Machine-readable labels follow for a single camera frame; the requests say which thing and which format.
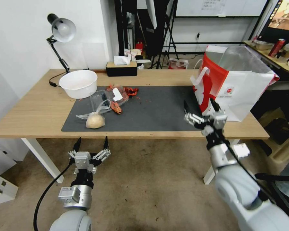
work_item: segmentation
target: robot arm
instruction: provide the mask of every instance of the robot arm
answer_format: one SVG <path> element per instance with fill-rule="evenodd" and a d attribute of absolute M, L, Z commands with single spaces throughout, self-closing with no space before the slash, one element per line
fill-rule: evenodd
<path fill-rule="evenodd" d="M 70 187 L 62 187 L 59 199 L 64 202 L 63 207 L 69 211 L 63 213 L 50 227 L 50 231 L 91 231 L 92 221 L 87 215 L 91 207 L 93 189 L 93 174 L 96 167 L 104 162 L 111 154 L 106 137 L 104 148 L 99 153 L 78 151 L 81 138 L 70 151 L 70 161 L 76 165 L 74 174 L 76 179 Z"/>
<path fill-rule="evenodd" d="M 207 139 L 218 194 L 233 211 L 242 231 L 289 230 L 289 217 L 284 211 L 267 197 L 259 196 L 263 195 L 259 184 L 239 161 L 249 155 L 249 149 L 245 144 L 230 146 L 223 135 L 227 115 L 210 100 L 215 110 L 210 116 L 190 113 L 184 102 L 184 120 L 201 129 Z"/>

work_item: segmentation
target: monitor screen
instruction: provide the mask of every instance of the monitor screen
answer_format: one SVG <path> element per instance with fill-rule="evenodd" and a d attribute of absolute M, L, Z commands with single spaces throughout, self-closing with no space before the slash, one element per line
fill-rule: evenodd
<path fill-rule="evenodd" d="M 269 20 L 268 27 L 289 30 L 289 0 L 279 1 Z"/>
<path fill-rule="evenodd" d="M 278 0 L 257 39 L 269 43 L 285 39 L 285 44 L 289 43 L 289 0 Z"/>

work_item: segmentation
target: tissue box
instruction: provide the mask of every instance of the tissue box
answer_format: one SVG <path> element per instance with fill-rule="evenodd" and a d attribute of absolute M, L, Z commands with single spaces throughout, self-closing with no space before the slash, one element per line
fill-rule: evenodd
<path fill-rule="evenodd" d="M 137 62 L 131 61 L 129 65 L 115 65 L 114 62 L 108 62 L 106 71 L 108 76 L 136 76 Z"/>

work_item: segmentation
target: whiteboard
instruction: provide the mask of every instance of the whiteboard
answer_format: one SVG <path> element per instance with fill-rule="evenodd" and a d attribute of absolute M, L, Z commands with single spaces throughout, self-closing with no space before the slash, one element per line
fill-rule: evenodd
<path fill-rule="evenodd" d="M 177 17 L 259 16 L 267 0 L 178 0 Z"/>

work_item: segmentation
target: white table leg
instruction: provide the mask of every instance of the white table leg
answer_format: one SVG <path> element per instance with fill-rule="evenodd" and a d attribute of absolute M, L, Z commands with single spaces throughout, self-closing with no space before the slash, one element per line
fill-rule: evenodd
<path fill-rule="evenodd" d="M 44 151 L 42 146 L 37 142 L 36 139 L 26 139 L 22 138 L 22 141 L 28 146 L 28 148 L 31 150 L 31 152 L 35 155 L 35 157 L 42 163 L 42 165 L 47 169 L 47 171 L 56 178 L 60 171 L 55 166 L 54 162 L 49 158 L 47 153 Z M 57 182 L 62 183 L 64 177 L 61 176 Z"/>
<path fill-rule="evenodd" d="M 230 145 L 235 145 L 239 142 L 240 140 L 230 140 Z M 215 176 L 215 172 L 213 170 L 213 167 L 211 166 L 208 170 L 208 172 L 206 173 L 206 175 L 203 178 L 203 181 L 205 184 L 210 184 L 210 182 L 213 180 Z"/>

